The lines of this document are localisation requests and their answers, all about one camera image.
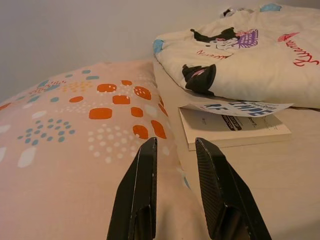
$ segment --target white blanket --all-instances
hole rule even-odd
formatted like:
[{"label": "white blanket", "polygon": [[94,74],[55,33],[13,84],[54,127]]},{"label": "white blanket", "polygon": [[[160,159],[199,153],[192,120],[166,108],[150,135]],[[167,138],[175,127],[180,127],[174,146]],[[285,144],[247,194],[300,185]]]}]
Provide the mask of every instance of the white blanket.
[{"label": "white blanket", "polygon": [[187,90],[320,108],[320,10],[279,8],[160,35],[155,56]]}]

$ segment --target cartoon print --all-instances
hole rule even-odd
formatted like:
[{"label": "cartoon print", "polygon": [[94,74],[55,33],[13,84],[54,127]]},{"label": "cartoon print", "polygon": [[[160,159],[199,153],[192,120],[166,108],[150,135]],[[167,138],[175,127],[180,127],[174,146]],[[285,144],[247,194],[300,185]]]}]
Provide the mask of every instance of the cartoon print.
[{"label": "cartoon print", "polygon": [[208,43],[205,46],[219,50],[236,50],[239,48],[250,48],[258,44],[258,30],[250,29],[249,31],[234,31],[234,27],[227,28],[221,32],[221,34],[208,37],[200,34],[194,29],[194,39],[198,42]]},{"label": "cartoon print", "polygon": [[214,82],[216,70],[215,64],[193,67],[183,65],[182,74],[186,82],[185,88],[196,93],[213,95],[209,88]]}]

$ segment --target pillow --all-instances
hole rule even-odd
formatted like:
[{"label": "pillow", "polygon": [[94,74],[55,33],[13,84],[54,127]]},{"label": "pillow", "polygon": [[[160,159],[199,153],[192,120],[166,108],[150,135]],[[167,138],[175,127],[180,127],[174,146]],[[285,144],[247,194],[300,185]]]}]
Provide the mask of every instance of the pillow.
[{"label": "pillow", "polygon": [[156,238],[204,239],[170,129],[149,61],[83,67],[0,104],[0,238],[106,239],[118,185],[157,137]]}]

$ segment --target white wall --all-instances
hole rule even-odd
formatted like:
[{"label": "white wall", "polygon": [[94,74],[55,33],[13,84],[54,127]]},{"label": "white wall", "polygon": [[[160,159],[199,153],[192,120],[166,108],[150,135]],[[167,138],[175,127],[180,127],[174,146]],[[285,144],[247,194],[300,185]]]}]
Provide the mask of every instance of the white wall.
[{"label": "white wall", "polygon": [[[233,4],[257,2],[263,1],[1,0],[0,102],[81,66],[151,57],[157,35],[209,23]],[[317,0],[279,2],[320,7]]]}]

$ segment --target book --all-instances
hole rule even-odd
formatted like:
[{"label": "book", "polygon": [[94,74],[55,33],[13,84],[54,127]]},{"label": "book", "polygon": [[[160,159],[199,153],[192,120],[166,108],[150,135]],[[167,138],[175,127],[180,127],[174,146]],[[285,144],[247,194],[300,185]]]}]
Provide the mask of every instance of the book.
[{"label": "book", "polygon": [[219,148],[286,141],[291,131],[276,116],[229,116],[179,108],[189,151],[196,150],[196,138]]}]

